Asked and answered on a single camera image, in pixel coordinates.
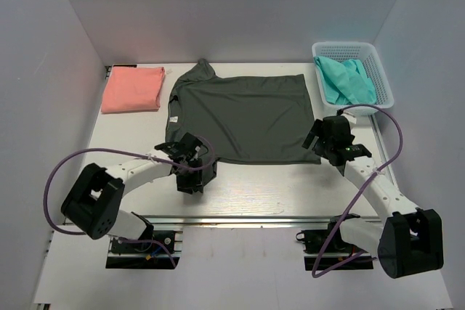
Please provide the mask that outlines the aluminium rail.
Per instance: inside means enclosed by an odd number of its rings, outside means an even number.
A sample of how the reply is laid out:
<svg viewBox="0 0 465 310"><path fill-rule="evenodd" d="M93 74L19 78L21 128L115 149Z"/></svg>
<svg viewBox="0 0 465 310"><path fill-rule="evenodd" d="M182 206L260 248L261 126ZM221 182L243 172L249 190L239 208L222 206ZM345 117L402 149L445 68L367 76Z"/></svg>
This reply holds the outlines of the aluminium rail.
<svg viewBox="0 0 465 310"><path fill-rule="evenodd" d="M330 216L146 216L157 226L192 227L306 227L327 224Z"/></svg>

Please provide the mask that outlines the folded pink t-shirt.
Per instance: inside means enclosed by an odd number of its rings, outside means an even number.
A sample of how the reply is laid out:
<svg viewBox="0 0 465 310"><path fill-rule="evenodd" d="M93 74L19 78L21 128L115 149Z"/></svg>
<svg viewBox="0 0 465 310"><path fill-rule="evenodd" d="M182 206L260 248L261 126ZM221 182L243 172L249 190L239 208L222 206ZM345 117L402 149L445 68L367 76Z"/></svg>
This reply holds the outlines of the folded pink t-shirt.
<svg viewBox="0 0 465 310"><path fill-rule="evenodd" d="M158 111L164 67L113 66L102 94L101 113Z"/></svg>

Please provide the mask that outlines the dark grey t-shirt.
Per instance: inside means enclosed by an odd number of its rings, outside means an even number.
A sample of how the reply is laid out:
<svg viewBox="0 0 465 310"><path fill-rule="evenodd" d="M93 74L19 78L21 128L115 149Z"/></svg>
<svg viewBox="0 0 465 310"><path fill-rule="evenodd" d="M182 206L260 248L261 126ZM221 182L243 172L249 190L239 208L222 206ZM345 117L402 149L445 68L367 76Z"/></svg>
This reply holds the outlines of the dark grey t-shirt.
<svg viewBox="0 0 465 310"><path fill-rule="evenodd" d="M175 82L165 140L202 136L224 163L319 165L303 148L313 123L304 75L219 77L201 59Z"/></svg>

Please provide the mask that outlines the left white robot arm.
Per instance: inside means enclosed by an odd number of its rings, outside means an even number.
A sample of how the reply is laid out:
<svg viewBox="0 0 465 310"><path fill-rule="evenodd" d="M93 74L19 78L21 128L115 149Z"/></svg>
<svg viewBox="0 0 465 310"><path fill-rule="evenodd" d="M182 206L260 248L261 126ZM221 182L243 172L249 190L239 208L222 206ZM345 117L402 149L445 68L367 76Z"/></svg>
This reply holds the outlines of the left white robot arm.
<svg viewBox="0 0 465 310"><path fill-rule="evenodd" d="M173 176L177 190L202 193L217 175L217 157L201 136L186 133L179 141L157 144L114 166L86 165L61 206L62 214L93 240L105 235L145 251L153 244L153 225L134 212L121 209L123 198L155 180Z"/></svg>

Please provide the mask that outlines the teal t-shirt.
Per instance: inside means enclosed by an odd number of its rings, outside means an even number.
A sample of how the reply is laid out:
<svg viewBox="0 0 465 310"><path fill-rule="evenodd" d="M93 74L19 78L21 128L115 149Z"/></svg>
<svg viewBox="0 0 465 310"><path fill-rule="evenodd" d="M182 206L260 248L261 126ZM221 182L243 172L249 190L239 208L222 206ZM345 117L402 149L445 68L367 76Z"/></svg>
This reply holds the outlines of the teal t-shirt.
<svg viewBox="0 0 465 310"><path fill-rule="evenodd" d="M375 86L360 60L348 59L338 62L328 57L316 56L314 61L322 78L327 103L332 105L376 103Z"/></svg>

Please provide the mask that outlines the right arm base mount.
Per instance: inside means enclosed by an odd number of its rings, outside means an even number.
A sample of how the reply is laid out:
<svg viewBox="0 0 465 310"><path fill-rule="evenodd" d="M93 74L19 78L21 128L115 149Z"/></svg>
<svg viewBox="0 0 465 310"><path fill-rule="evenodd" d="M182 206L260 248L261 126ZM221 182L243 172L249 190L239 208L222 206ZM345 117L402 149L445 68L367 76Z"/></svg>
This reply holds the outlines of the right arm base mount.
<svg viewBox="0 0 465 310"><path fill-rule="evenodd" d="M303 245L304 252L304 269L307 272L313 270L313 266L317 261L318 254L327 240L333 226L339 220L338 216L330 218L329 222L322 227L301 230L295 235L297 242ZM348 258L353 257L360 252L360 249L355 245L343 242L340 231L334 235L326 247L320 263L317 266L317 271L321 272L341 262L345 262ZM358 258L346 262L344 265L335 268L336 271L355 271L355 270L372 270L375 258L369 253L364 253Z"/></svg>

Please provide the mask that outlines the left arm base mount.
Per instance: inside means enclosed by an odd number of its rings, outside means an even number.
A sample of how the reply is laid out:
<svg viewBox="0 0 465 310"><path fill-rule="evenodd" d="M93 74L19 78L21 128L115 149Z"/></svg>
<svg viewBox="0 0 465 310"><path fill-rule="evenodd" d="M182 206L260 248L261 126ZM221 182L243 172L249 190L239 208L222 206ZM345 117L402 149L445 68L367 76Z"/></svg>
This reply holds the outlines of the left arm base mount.
<svg viewBox="0 0 465 310"><path fill-rule="evenodd" d="M183 232L180 228L156 229L145 217L142 241L125 242L111 237L106 269L174 270L182 252Z"/></svg>

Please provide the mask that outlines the white plastic basket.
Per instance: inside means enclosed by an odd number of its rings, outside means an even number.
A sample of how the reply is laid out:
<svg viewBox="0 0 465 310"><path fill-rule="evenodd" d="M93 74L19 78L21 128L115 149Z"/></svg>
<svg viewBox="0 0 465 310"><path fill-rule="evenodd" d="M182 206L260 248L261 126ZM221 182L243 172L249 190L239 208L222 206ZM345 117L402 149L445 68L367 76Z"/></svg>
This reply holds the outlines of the white plastic basket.
<svg viewBox="0 0 465 310"><path fill-rule="evenodd" d="M389 86L381 60L372 44L359 41L322 41L312 45L312 56L327 57L337 62L343 62L349 59L360 60L367 73L367 76L373 82L376 92L376 106L381 109L389 109L394 105L394 97ZM335 115L336 111L343 108L344 105L331 104L326 100L325 89L323 87L323 76L319 68L315 68L317 82L322 99L323 116ZM377 113L378 110L372 107L355 107L350 108L349 113L357 118L368 117Z"/></svg>

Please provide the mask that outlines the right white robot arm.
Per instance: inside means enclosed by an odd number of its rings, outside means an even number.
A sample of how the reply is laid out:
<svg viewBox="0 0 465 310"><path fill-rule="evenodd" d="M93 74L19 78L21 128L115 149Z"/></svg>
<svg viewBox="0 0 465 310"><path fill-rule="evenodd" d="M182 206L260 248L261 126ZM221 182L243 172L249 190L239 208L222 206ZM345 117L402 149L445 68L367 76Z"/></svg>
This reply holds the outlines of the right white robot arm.
<svg viewBox="0 0 465 310"><path fill-rule="evenodd" d="M381 225L372 224L351 212L351 202L328 224L328 234L312 267L318 278L343 266L334 264L318 271L319 263L330 245L343 251L358 248L346 260L354 261L369 253L392 279L441 269L444 265L442 219L433 209L424 210L409 200L383 174L372 154L362 144L354 143L349 121L343 115L317 119L303 143L326 159L358 189L380 218Z"/></svg>

